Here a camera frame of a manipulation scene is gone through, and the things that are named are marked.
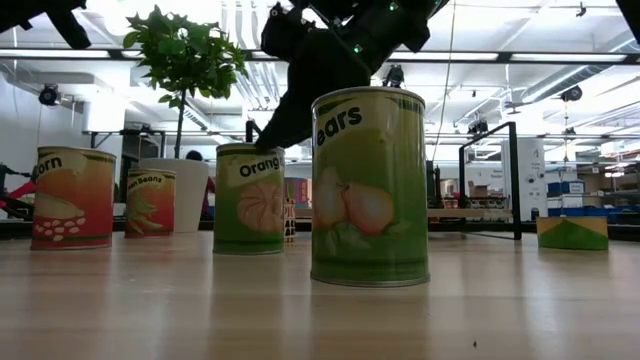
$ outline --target ceiling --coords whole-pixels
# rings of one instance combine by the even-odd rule
[[[119,49],[122,35],[127,31],[124,17],[136,11],[144,14],[156,3],[163,11],[186,14],[192,20],[220,21],[232,40],[245,49],[254,50],[259,48],[256,40],[266,22],[268,9],[275,1],[89,0],[88,10],[76,11],[76,14],[93,47]],[[582,3],[587,12],[577,17],[580,10],[580,1],[577,0],[451,0],[430,20],[432,38],[423,51],[603,53],[619,45],[621,39],[631,38],[615,0],[586,0]],[[252,24],[253,14],[258,21]],[[314,20],[312,12],[305,12],[305,16]],[[18,28],[15,32],[0,34],[0,48],[68,47],[46,17],[34,19],[32,25],[34,28],[29,31]],[[640,48],[632,47],[631,51],[640,52]],[[144,69],[134,68],[132,62],[21,60],[19,63],[19,69],[28,71],[25,77],[21,77],[25,83],[33,78],[29,72],[92,74],[99,84],[96,84],[98,81],[90,86],[70,82],[61,88],[68,95],[90,101],[101,87],[106,86],[129,102],[127,121],[150,123],[155,128],[167,130],[176,127],[176,112],[157,103],[162,92],[150,89],[141,78]],[[11,62],[4,64],[7,66],[0,65],[0,70],[16,69]],[[384,66],[374,76],[374,85],[384,78],[388,67]],[[427,102],[425,123],[432,133],[438,131],[441,122],[444,133],[456,130],[465,133],[466,125],[474,119],[486,119],[490,124],[515,120],[519,132],[529,134],[559,134],[565,123],[580,128],[578,133],[596,134],[619,129],[625,129],[623,133],[636,133],[634,126],[640,125],[640,107],[636,104],[640,102],[636,95],[640,93],[638,66],[614,66],[587,78],[580,83],[584,91],[582,100],[569,103],[566,109],[562,101],[551,97],[519,107],[516,115],[509,115],[513,111],[505,108],[505,101],[516,101],[518,92],[542,81],[554,80],[554,76],[562,75],[563,71],[566,73],[567,67],[407,63],[402,64],[402,68],[405,88]],[[580,65],[572,69],[579,70]],[[249,118],[264,126],[270,118],[270,111],[277,106],[279,96],[287,89],[286,70],[287,64],[282,62],[251,63],[251,76],[233,89],[228,100],[208,100],[197,96],[191,99],[190,106],[194,114],[207,123],[209,130],[242,131],[244,122]],[[130,73],[126,81],[121,76],[114,76],[122,71]],[[187,122],[185,126],[191,131],[199,129],[199,126]],[[185,141],[199,145],[215,145],[217,142],[210,136],[192,136]],[[441,151],[449,151],[447,143],[460,141],[464,139],[443,139],[441,144],[444,145],[438,155]]]

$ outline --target orange can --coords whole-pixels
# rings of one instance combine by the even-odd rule
[[[173,234],[176,173],[166,170],[129,170],[125,237]]]
[[[92,149],[38,148],[32,250],[111,246],[115,163]]]

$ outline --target white wall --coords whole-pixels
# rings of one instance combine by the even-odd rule
[[[0,162],[13,170],[31,172],[38,146],[89,147],[89,137],[82,135],[82,115],[76,113],[72,123],[71,110],[40,105],[36,95],[11,85],[2,73],[0,101]],[[25,181],[7,176],[5,187],[12,191]]]

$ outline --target wooden table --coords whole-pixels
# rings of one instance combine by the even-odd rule
[[[30,252],[0,242],[1,359],[638,359],[640,244],[539,250],[430,234],[429,284],[309,280],[281,255],[212,255],[212,234]]]

